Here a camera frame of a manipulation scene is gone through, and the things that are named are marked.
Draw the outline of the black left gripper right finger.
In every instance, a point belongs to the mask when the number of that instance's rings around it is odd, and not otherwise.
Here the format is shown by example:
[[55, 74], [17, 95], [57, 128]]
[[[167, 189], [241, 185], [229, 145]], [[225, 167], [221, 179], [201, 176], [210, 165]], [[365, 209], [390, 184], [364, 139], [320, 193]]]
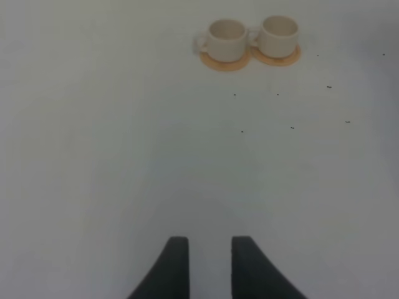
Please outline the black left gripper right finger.
[[306, 299], [249, 236], [231, 241], [233, 298]]

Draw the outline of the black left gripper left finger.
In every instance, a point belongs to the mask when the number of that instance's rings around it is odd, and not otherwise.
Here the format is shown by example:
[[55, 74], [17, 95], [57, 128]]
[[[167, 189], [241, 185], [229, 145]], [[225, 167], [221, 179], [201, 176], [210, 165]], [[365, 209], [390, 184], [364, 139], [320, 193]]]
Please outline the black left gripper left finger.
[[128, 299], [190, 297], [190, 251], [186, 237], [171, 237]]

